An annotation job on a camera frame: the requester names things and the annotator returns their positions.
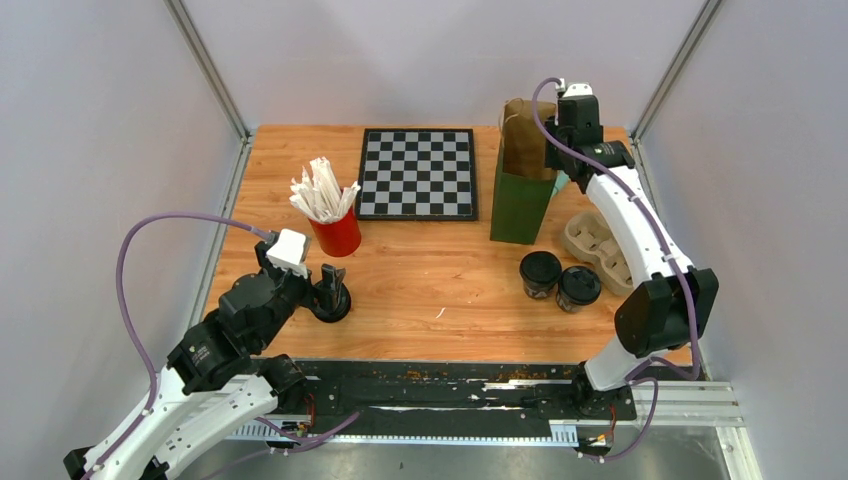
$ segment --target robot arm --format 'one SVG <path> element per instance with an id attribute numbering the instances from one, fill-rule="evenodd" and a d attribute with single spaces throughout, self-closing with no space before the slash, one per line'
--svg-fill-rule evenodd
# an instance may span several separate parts
<path id="1" fill-rule="evenodd" d="M 259 272 L 236 280 L 219 298 L 219 308 L 190 328 L 168 355 L 151 408 L 144 410 L 142 400 L 98 445 L 65 457 L 71 478 L 78 480 L 93 470 L 89 477 L 93 480 L 174 479 L 240 425 L 274 411 L 289 392 L 297 391 L 293 387 L 305 377 L 288 356 L 281 355 L 265 360 L 247 383 L 189 419 L 233 377 L 251 370 L 251 356 L 268 346 L 299 306 L 324 322 L 339 321 L 350 311 L 343 269 L 323 265 L 321 281 L 312 285 L 303 264 L 308 237 L 290 230 L 273 237 L 255 247 Z M 140 414 L 143 420 L 105 464 L 95 465 Z"/>
<path id="2" fill-rule="evenodd" d="M 668 263 L 653 225 L 634 202 L 638 197 L 659 227 L 670 253 L 692 291 L 697 335 L 704 333 L 718 280 L 710 269 L 698 270 L 677 245 L 651 207 L 639 182 L 635 162 L 622 142 L 604 142 L 598 99 L 585 83 L 558 88 L 557 113 L 545 129 L 560 143 L 609 169 L 629 187 L 630 195 L 603 171 L 552 143 L 546 147 L 548 167 L 564 171 L 595 204 L 607 221 L 630 268 L 635 289 L 615 314 L 616 336 L 594 358 L 581 365 L 579 403 L 590 414 L 608 405 L 608 395 L 625 386 L 626 377 L 648 357 L 661 357 L 689 342 L 689 325 L 680 282 Z"/>

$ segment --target bundle of wrapped utensils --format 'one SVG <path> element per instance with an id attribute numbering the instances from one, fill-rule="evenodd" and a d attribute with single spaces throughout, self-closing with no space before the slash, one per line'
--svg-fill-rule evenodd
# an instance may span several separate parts
<path id="1" fill-rule="evenodd" d="M 350 211 L 360 186 L 353 182 L 344 191 L 339 187 L 330 161 L 324 157 L 309 162 L 312 178 L 303 168 L 303 176 L 298 183 L 292 178 L 292 192 L 289 197 L 292 205 L 303 212 L 313 222 L 321 224 L 335 223 Z"/>

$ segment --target black cup lid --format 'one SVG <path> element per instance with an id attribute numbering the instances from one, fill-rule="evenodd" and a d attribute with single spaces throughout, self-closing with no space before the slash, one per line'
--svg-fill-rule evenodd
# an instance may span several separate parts
<path id="1" fill-rule="evenodd" d="M 577 265 L 562 272 L 559 288 L 571 303 L 589 305 L 601 295 L 601 279 L 592 269 Z"/>
<path id="2" fill-rule="evenodd" d="M 524 256 L 518 271 L 527 283 L 553 286 L 562 274 L 562 264 L 551 252 L 533 252 Z"/>

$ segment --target black round base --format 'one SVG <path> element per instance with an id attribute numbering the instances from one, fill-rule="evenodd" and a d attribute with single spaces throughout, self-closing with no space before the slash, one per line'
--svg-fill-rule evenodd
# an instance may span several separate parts
<path id="1" fill-rule="evenodd" d="M 342 284 L 341 292 L 339 292 L 339 308 L 335 312 L 324 313 L 313 310 L 312 313 L 315 315 L 315 318 L 324 323 L 336 323 L 347 316 L 350 312 L 351 305 L 353 305 L 353 302 L 350 299 L 350 292 L 345 284 Z"/>

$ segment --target gray floor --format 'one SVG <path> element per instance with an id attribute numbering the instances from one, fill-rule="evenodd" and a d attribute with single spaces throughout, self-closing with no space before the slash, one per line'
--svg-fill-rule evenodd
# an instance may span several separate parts
<path id="1" fill-rule="evenodd" d="M 620 448 L 634 427 L 616 429 Z M 181 479 L 199 479 L 252 452 L 254 442 L 222 442 L 198 459 Z M 262 456 L 215 477 L 216 480 L 498 480 L 498 479 L 729 479 L 712 428 L 652 427 L 642 444 L 622 460 L 597 465 L 571 449 L 327 444 L 317 450 Z"/>

